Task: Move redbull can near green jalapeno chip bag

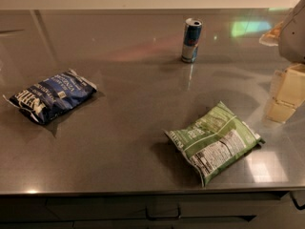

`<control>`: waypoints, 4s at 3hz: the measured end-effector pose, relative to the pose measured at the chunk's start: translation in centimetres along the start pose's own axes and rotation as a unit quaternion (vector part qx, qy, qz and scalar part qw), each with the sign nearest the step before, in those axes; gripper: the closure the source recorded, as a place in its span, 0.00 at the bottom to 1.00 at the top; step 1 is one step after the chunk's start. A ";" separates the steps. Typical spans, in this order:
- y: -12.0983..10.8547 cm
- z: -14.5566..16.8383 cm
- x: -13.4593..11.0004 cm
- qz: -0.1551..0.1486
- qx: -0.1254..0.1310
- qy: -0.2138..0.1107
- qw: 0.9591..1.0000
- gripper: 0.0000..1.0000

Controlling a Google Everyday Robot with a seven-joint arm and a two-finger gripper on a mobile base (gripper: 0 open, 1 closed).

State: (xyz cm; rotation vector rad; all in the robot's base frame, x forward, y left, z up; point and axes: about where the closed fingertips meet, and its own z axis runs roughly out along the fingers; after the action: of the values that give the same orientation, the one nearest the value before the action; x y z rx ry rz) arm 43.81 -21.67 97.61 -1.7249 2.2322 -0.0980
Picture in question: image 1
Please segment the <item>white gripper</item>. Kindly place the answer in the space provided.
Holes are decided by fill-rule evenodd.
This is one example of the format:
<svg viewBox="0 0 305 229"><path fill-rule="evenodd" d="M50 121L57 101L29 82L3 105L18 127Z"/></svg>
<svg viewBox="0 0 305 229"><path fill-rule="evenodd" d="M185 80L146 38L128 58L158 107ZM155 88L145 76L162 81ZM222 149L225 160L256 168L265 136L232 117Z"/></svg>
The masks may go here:
<svg viewBox="0 0 305 229"><path fill-rule="evenodd" d="M275 71L265 116L285 123L305 101L305 0L299 0L283 22L277 23L259 38L269 47L278 45L279 54L293 62L284 71Z"/></svg>

